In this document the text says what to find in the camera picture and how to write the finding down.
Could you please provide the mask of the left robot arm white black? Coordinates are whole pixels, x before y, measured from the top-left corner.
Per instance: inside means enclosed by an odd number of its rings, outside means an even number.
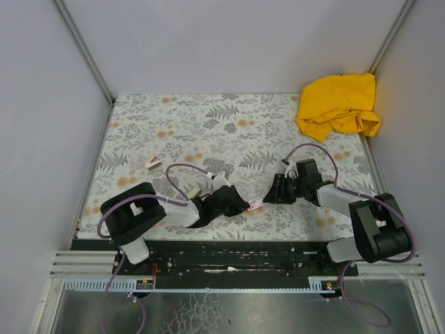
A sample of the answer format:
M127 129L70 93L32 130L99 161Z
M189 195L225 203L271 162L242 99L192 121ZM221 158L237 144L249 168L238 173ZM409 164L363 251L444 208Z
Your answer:
M156 224L198 229L220 216L237 216L249 208L233 185L222 185L213 193L181 202L157 194L149 182L143 182L101 205L97 234L110 239L130 263L139 264L150 256L145 234Z

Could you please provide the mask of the red staple box sleeve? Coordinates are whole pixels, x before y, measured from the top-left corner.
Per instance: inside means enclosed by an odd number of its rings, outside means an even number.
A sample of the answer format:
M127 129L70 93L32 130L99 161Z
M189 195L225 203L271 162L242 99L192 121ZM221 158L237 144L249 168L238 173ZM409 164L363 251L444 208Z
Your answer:
M251 199L251 200L248 201L248 204L249 204L249 207L248 207L248 211L249 212L257 210L260 207L263 207L265 205L264 197L263 196L259 196L257 198Z

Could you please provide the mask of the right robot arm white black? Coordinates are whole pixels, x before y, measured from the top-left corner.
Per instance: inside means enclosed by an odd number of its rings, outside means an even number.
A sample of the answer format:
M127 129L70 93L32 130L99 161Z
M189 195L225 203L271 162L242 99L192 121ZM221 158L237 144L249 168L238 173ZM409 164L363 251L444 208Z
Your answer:
M285 174L276 174L263 202L292 205L299 198L350 218L353 236L327 245L333 262L396 262L396 255L409 253L411 259L416 253L398 203L389 193L368 196L338 187L323 180L316 162L306 159L288 164Z

